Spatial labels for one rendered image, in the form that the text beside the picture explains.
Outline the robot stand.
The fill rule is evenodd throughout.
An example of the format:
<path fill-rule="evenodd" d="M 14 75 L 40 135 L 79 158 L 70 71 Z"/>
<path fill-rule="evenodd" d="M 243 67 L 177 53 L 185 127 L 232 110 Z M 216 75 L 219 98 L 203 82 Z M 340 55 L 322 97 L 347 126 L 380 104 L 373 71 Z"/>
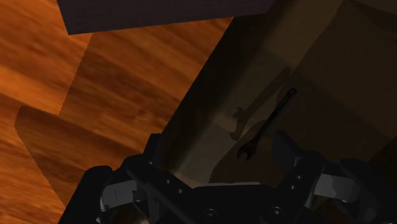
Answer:
<path fill-rule="evenodd" d="M 275 0 L 57 0 L 69 35 L 262 14 L 274 2 Z"/>

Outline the dark brown table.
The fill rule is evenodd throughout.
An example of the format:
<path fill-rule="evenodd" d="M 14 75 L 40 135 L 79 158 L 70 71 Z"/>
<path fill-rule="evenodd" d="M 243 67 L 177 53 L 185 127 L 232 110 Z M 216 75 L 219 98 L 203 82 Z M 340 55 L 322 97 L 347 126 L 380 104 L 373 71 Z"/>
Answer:
<path fill-rule="evenodd" d="M 238 161 L 291 88 L 256 153 Z M 164 129 L 161 168 L 190 186 L 275 186 L 276 130 L 331 162 L 369 161 L 397 138 L 397 0 L 280 0 L 233 19 Z"/>

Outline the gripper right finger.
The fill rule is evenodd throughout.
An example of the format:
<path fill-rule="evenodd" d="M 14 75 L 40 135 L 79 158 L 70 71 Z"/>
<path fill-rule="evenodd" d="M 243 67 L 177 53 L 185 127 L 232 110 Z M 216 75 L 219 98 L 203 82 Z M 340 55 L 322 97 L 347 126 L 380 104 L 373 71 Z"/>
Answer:
<path fill-rule="evenodd" d="M 282 130 L 274 132 L 272 156 L 285 173 L 277 188 L 286 196 L 283 210 L 292 221 L 322 196 L 352 224 L 397 224 L 397 189 L 366 162 L 345 158 L 333 164 L 316 151 L 301 149 Z"/>

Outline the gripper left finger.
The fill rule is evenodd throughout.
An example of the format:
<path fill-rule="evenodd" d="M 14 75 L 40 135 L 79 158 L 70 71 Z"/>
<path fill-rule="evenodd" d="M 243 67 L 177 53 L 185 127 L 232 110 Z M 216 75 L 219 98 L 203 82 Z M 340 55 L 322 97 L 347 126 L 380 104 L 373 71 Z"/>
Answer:
<path fill-rule="evenodd" d="M 152 134 L 143 154 L 127 157 L 113 170 L 86 170 L 58 224 L 133 224 L 133 209 L 149 224 L 193 224 L 191 188 L 161 172 L 162 135 Z"/>

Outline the black wrench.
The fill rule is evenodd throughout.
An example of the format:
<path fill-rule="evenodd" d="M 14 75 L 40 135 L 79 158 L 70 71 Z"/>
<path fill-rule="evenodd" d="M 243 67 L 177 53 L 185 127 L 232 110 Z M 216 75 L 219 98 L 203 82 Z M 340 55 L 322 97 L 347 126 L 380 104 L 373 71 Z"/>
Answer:
<path fill-rule="evenodd" d="M 291 88 L 285 93 L 285 95 L 282 97 L 282 99 L 279 101 L 277 106 L 274 108 L 273 112 L 271 112 L 270 116 L 264 121 L 263 125 L 254 135 L 254 137 L 238 149 L 236 156 L 236 159 L 238 161 L 249 160 L 256 153 L 256 149 L 258 147 L 258 143 L 261 137 L 274 123 L 276 118 L 281 114 L 281 112 L 286 107 L 288 102 L 292 98 L 294 98 L 296 93 L 297 93 L 297 89 L 295 88 Z"/>

